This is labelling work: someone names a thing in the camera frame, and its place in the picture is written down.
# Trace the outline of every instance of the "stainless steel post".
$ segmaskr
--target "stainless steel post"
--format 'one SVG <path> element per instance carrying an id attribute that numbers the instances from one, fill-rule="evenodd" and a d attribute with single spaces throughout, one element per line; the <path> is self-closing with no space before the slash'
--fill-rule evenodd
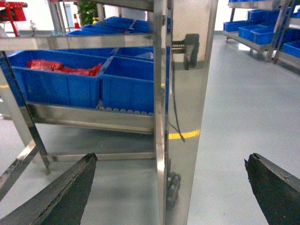
<path id="1" fill-rule="evenodd" d="M 159 224 L 165 224 L 166 158 L 165 158 L 165 81 L 167 0 L 154 0 L 154 117 Z"/>
<path id="2" fill-rule="evenodd" d="M 64 8 L 64 13 L 65 13 L 65 16 L 66 16 L 67 28 L 70 29 L 70 24 L 69 24 L 69 19 L 68 19 L 68 15 L 67 15 L 65 0 L 62 0 L 62 6 Z"/>
<path id="3" fill-rule="evenodd" d="M 173 0 L 173 41 L 199 34 L 197 65 L 184 69 L 184 55 L 174 54 L 169 96 L 168 158 L 181 176 L 175 206 L 166 211 L 167 225 L 186 225 L 199 146 L 218 0 Z"/>
<path id="4" fill-rule="evenodd" d="M 118 7 L 118 14 L 119 14 L 119 17 L 122 17 L 122 7 Z"/>
<path id="5" fill-rule="evenodd" d="M 280 12 L 279 12 L 279 16 L 274 28 L 274 36 L 272 39 L 272 47 L 268 50 L 267 56 L 266 56 L 266 60 L 267 61 L 271 61 L 272 60 L 272 56 L 274 53 L 274 50 L 276 48 L 276 45 L 278 43 L 278 39 L 279 39 L 279 35 L 282 33 L 282 27 L 283 27 L 283 23 L 285 22 L 285 19 L 287 18 L 287 10 L 288 7 L 290 5 L 290 0 L 286 0 L 284 3 L 284 6 L 281 8 Z"/>
<path id="6" fill-rule="evenodd" d="M 274 57 L 274 63 L 277 62 L 277 59 L 278 59 L 278 54 L 279 54 L 279 51 L 280 51 L 280 46 L 281 46 L 281 43 L 283 41 L 283 38 L 285 36 L 285 32 L 287 31 L 287 29 L 289 28 L 289 25 L 290 25 L 290 20 L 291 20 L 291 14 L 294 13 L 294 10 L 295 10 L 295 1 L 296 0 L 292 0 L 292 7 L 287 15 L 287 18 L 286 18 L 286 21 L 285 21 L 285 24 L 284 24 L 284 27 L 282 29 L 282 34 L 280 36 L 280 39 L 278 41 L 278 51 L 276 51 L 276 54 L 275 54 L 275 57 Z"/>
<path id="7" fill-rule="evenodd" d="M 97 4 L 98 18 L 101 25 L 105 25 L 105 11 L 103 4 Z"/>
<path id="8" fill-rule="evenodd" d="M 64 17 L 62 16 L 60 0 L 56 0 L 56 5 L 57 5 L 57 12 L 59 15 L 60 24 L 61 24 L 61 28 L 62 28 L 62 33 L 65 35 L 66 34 L 66 26 L 65 26 L 65 22 L 64 22 Z"/>
<path id="9" fill-rule="evenodd" d="M 10 116 L 24 145 L 27 146 L 34 140 L 47 172 L 49 172 L 50 163 L 47 158 L 47 152 L 32 120 L 31 113 L 27 108 L 25 99 L 19 89 L 5 52 L 1 52 L 0 66 L 0 95 L 7 104 Z"/>
<path id="10" fill-rule="evenodd" d="M 49 9 L 50 9 L 52 23 L 53 23 L 53 26 L 54 26 L 54 32 L 55 32 L 55 34 L 57 34 L 60 29 L 57 27 L 57 21 L 58 21 L 58 19 L 56 17 L 56 13 L 54 11 L 54 5 L 53 5 L 53 3 L 50 0 L 47 0 L 47 1 L 48 1 Z"/>
<path id="11" fill-rule="evenodd" d="M 148 24 L 149 24 L 149 32 L 152 33 L 154 31 L 154 14 L 153 12 L 147 12 Z"/>
<path id="12" fill-rule="evenodd" d="M 231 9 L 231 15 L 230 15 L 230 22 L 233 21 L 234 13 L 235 13 L 235 8 L 232 8 L 232 9 Z"/>

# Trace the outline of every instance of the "red package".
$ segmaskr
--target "red package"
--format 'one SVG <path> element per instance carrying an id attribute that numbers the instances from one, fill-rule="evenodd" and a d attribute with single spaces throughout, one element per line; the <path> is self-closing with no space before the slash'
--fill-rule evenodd
<path id="1" fill-rule="evenodd" d="M 96 75 L 99 73 L 101 67 L 102 67 L 102 63 L 100 63 L 99 65 L 94 66 L 94 67 L 91 69 L 90 75 L 91 75 L 91 76 L 96 76 Z"/>
<path id="2" fill-rule="evenodd" d="M 38 65 L 38 64 L 32 64 L 30 69 L 41 69 L 41 70 L 47 70 L 47 71 L 53 71 L 53 67 L 50 65 Z"/>
<path id="3" fill-rule="evenodd" d="M 61 62 L 45 61 L 47 65 L 53 66 L 53 69 L 62 69 L 64 64 Z"/>
<path id="4" fill-rule="evenodd" d="M 61 62 L 53 62 L 53 61 L 46 61 L 46 60 L 30 60 L 27 62 L 27 68 L 31 68 L 31 69 L 42 69 L 43 67 L 45 68 L 52 67 L 52 70 L 54 69 L 58 70 L 58 69 L 62 69 L 63 66 L 64 65 Z"/>
<path id="5" fill-rule="evenodd" d="M 76 69 L 72 74 L 78 74 L 78 75 L 90 75 L 90 69 Z"/>
<path id="6" fill-rule="evenodd" d="M 69 67 L 63 67 L 60 72 L 63 73 L 73 73 L 74 71 L 76 71 L 75 69 L 69 68 Z"/>

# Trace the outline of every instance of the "gray floor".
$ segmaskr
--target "gray floor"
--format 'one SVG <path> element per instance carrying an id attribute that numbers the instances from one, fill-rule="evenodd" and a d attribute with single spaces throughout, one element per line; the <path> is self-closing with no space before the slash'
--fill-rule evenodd
<path id="1" fill-rule="evenodd" d="M 243 45 L 215 36 L 189 225 L 267 224 L 244 169 L 244 158 L 253 152 L 300 177 L 299 72 L 261 59 L 262 55 Z M 38 129 L 49 151 L 98 151 L 107 147 L 102 144 L 103 136 L 116 135 L 50 125 L 38 125 Z M 147 148 L 152 147 L 149 137 L 132 140 L 140 138 L 147 140 Z M 10 121 L 0 120 L 0 139 L 2 173 L 23 146 Z M 128 151 L 126 146 L 132 142 L 120 143 L 112 148 Z M 142 145 L 135 141 L 133 146 Z M 52 173 L 46 177 L 30 165 L 0 202 L 0 218 L 70 166 L 52 164 Z M 156 224 L 155 177 L 151 160 L 98 162 L 82 224 Z"/>

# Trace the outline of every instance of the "white wall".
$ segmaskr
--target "white wall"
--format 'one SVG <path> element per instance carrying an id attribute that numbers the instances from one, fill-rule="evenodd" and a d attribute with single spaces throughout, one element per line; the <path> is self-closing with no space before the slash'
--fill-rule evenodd
<path id="1" fill-rule="evenodd" d="M 248 9 L 236 9 L 234 20 L 246 20 Z M 219 0 L 217 5 L 217 18 L 215 30 L 223 30 L 223 23 L 230 21 L 231 8 L 228 7 L 228 0 Z"/>

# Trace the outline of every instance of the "shelf rack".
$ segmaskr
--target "shelf rack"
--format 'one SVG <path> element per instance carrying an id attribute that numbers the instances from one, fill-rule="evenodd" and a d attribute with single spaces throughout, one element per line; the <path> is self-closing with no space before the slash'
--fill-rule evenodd
<path id="1" fill-rule="evenodd" d="M 282 40 L 284 38 L 285 32 L 287 31 L 287 29 L 292 26 L 295 29 L 300 29 L 300 18 L 291 18 L 289 16 L 286 25 L 283 28 L 283 35 L 281 37 L 281 39 L 279 40 L 278 46 L 281 46 Z M 300 69 L 300 58 L 295 57 L 293 55 L 289 55 L 285 52 L 283 52 L 281 49 L 278 49 L 276 51 L 275 57 L 274 57 L 274 63 L 276 63 L 277 61 L 282 61 L 288 65 L 291 65 L 297 69 Z"/>
<path id="2" fill-rule="evenodd" d="M 289 6 L 295 4 L 295 0 L 261 0 L 261 1 L 248 1 L 248 2 L 229 2 L 228 6 L 232 8 L 230 21 L 233 21 L 235 9 L 237 8 L 248 8 L 248 9 L 262 9 L 262 10 L 274 10 L 280 9 L 280 13 L 276 22 L 276 26 L 274 28 L 274 36 L 271 44 L 267 45 L 258 45 L 253 43 L 247 39 L 239 37 L 237 32 L 227 32 L 223 31 L 223 34 L 227 36 L 228 39 L 233 39 L 238 41 L 249 48 L 256 50 L 258 52 L 267 51 L 266 60 L 271 61 L 273 52 L 276 49 L 276 44 L 278 41 L 278 37 L 283 26 L 284 20 L 287 15 L 287 9 Z"/>
<path id="3" fill-rule="evenodd" d="M 50 8 L 53 6 L 51 2 L 48 0 Z M 56 1 L 55 10 L 61 11 L 59 2 L 59 0 Z M 156 160 L 158 223 L 159 225 L 187 224 L 218 0 L 199 0 L 196 4 L 193 0 L 97 0 L 96 2 L 99 3 L 98 9 L 100 10 L 103 10 L 103 4 L 108 4 L 149 11 L 149 18 L 154 25 L 154 32 L 149 34 L 78 37 L 0 38 L 0 95 L 3 103 L 7 105 L 9 117 L 14 122 L 24 146 L 27 146 L 16 159 L 18 163 L 10 167 L 10 169 L 14 169 L 9 171 L 9 176 L 6 176 L 4 180 L 0 179 L 0 200 L 21 176 L 33 157 L 35 157 L 37 162 L 41 162 L 46 167 L 46 172 L 49 173 L 51 172 L 49 165 L 53 161 L 78 160 L 78 158 L 83 156 L 82 154 L 70 155 L 62 152 L 48 154 L 39 136 L 35 125 L 36 122 L 142 133 L 153 137 L 153 146 L 155 146 L 153 151 L 116 154 L 96 152 L 96 155 L 99 161 Z M 187 12 L 188 17 L 185 20 L 182 20 L 182 11 Z M 168 21 L 174 21 L 171 31 L 167 31 Z M 186 24 L 193 23 L 202 24 L 202 26 L 186 26 Z M 194 45 L 191 45 L 192 39 L 188 39 L 187 42 L 182 41 L 185 36 L 198 37 L 198 40 Z M 183 46 L 177 46 L 176 52 L 187 55 L 184 57 L 173 57 L 172 40 L 176 40 L 176 43 L 183 43 Z M 151 45 L 154 48 L 155 105 L 153 115 L 141 115 L 135 112 L 134 114 L 128 114 L 115 112 L 114 110 L 109 112 L 26 102 L 5 53 L 5 51 L 17 50 Z M 167 49 L 170 49 L 172 67 L 166 64 Z M 167 67 L 169 67 L 170 71 L 167 74 L 170 85 L 169 92 L 166 92 L 165 89 Z M 165 111 L 166 95 L 169 95 L 167 112 Z M 176 207 L 171 207 L 167 211 L 166 181 L 167 175 L 171 171 L 180 174 L 182 180 L 179 192 L 180 198 L 176 203 Z"/>

